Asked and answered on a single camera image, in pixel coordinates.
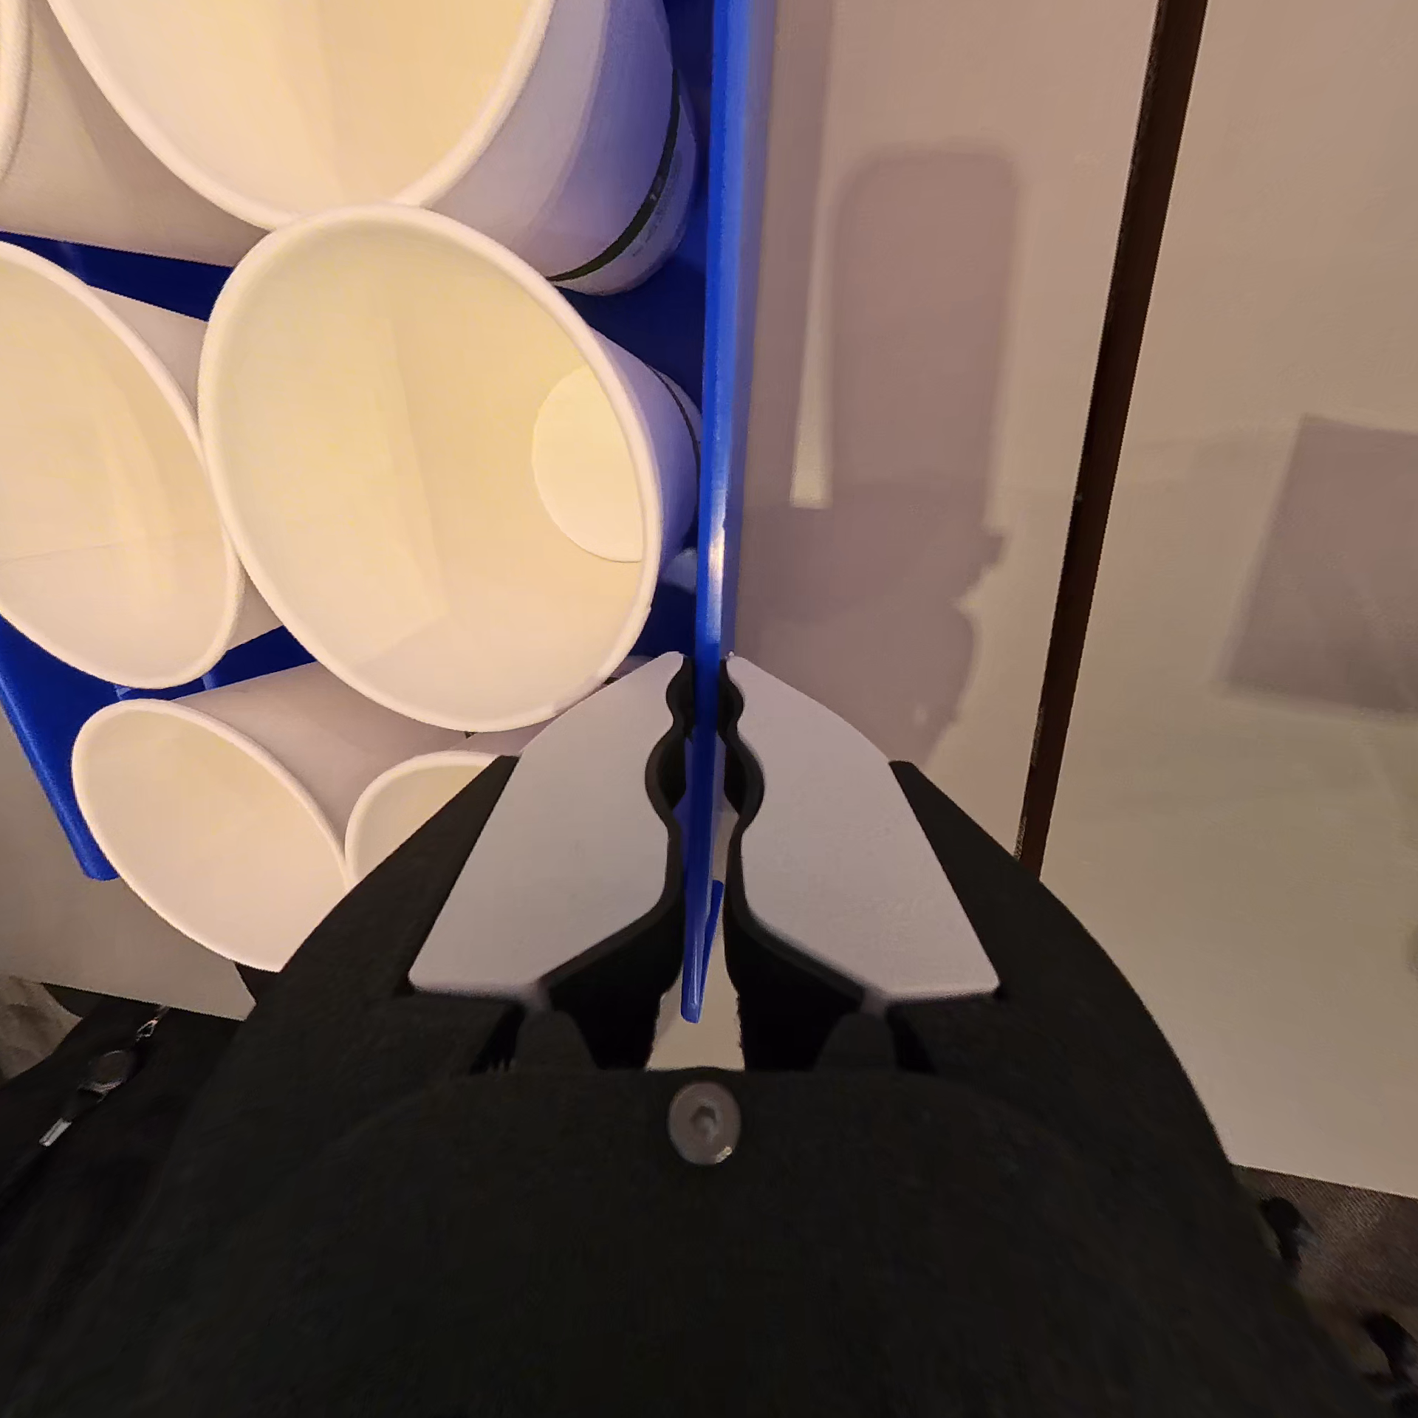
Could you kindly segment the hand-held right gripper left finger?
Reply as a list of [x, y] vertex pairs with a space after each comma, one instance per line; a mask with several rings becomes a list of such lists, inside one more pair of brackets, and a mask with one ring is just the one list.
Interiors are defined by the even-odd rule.
[[683, 951], [693, 668], [665, 652], [521, 750], [410, 970], [413, 990], [570, 1019], [602, 1071], [641, 1071]]

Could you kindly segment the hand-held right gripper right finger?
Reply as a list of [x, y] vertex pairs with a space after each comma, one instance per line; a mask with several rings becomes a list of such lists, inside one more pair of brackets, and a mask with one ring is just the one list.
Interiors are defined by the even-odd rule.
[[721, 669], [724, 963], [748, 1071], [808, 1071], [849, 1017], [986, 1000], [999, 977], [893, 764], [746, 659]]

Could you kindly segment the blue plastic bin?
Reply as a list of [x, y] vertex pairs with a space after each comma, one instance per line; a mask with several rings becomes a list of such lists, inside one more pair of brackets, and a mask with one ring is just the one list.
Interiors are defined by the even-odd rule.
[[[719, 668], [732, 651], [742, 479], [748, 453], [753, 318], [759, 220], [768, 176], [768, 99], [775, 4], [666, 4], [670, 50], [700, 144], [700, 170], [678, 251], [641, 288], [618, 296], [572, 296], [601, 335], [673, 379], [685, 379], [705, 418], [693, 573], [660, 590], [633, 652], [682, 651], [697, 674], [697, 722], [719, 708]], [[125, 254], [76, 242], [18, 237], [84, 284], [192, 318], [209, 318], [233, 268]], [[81, 879], [114, 872], [81, 823], [69, 755], [82, 722], [126, 698], [60, 668], [45, 651], [3, 630], [3, 710], [17, 747], [3, 771], [17, 782], [23, 760], [35, 787], [3, 787], [3, 882], [28, 885], [40, 906], [62, 895], [96, 901]]]

